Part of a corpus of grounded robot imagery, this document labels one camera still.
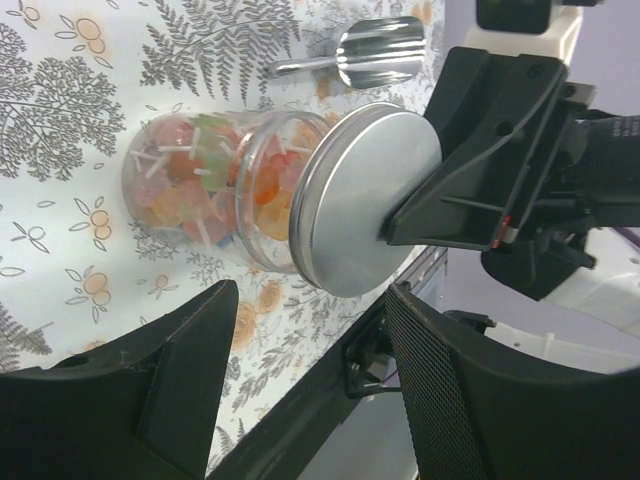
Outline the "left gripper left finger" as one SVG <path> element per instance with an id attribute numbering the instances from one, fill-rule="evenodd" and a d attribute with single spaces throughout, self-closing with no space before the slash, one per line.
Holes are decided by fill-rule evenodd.
<path id="1" fill-rule="evenodd" d="M 5 479 L 202 479 L 239 301 L 223 280 L 52 368 L 1 377 Z"/>

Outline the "clear glass jar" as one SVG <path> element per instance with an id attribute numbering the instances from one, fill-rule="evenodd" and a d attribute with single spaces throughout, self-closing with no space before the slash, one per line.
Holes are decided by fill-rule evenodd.
<path id="1" fill-rule="evenodd" d="M 166 114 L 131 142 L 122 196 L 140 257 L 184 253 L 292 274 L 294 194 L 334 114 Z"/>

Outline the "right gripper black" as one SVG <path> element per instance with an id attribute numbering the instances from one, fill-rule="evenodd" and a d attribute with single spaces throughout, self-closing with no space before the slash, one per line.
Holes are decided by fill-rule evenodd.
<path id="1" fill-rule="evenodd" d="M 485 271 L 534 300 L 603 265 L 590 232 L 639 224 L 639 119 L 590 108 L 567 74 L 553 57 L 451 49 L 424 112 L 442 161 L 387 243 L 487 250 Z"/>

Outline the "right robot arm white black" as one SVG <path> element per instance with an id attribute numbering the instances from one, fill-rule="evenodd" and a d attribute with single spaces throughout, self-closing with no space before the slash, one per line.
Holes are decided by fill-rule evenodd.
<path id="1" fill-rule="evenodd" d="M 559 59 L 449 51 L 424 116 L 442 160 L 391 214 L 393 246 L 476 250 L 535 300 L 639 332 L 639 119 L 591 107 Z"/>

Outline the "metal candy scoop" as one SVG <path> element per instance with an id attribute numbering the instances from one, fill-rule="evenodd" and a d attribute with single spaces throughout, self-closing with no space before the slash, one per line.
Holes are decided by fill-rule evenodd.
<path id="1" fill-rule="evenodd" d="M 342 32 L 332 55 L 275 62 L 267 72 L 277 78 L 333 69 L 353 90 L 380 88 L 415 78 L 426 60 L 426 44 L 424 24 L 414 16 L 361 20 Z"/>

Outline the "round metal jar lid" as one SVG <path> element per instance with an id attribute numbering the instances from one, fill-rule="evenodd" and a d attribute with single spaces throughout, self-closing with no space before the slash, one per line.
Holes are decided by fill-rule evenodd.
<path id="1" fill-rule="evenodd" d="M 391 215 L 440 164 L 434 127 L 384 102 L 359 107 L 322 138 L 291 203 L 289 247 L 298 273 L 341 298 L 380 286 L 409 246 L 390 246 Z"/>

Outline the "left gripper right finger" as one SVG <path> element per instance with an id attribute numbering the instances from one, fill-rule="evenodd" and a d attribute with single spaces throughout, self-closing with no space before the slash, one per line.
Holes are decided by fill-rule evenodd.
<path id="1" fill-rule="evenodd" d="M 391 286 L 385 318 L 424 479 L 635 479 L 639 373 L 505 346 Z"/>

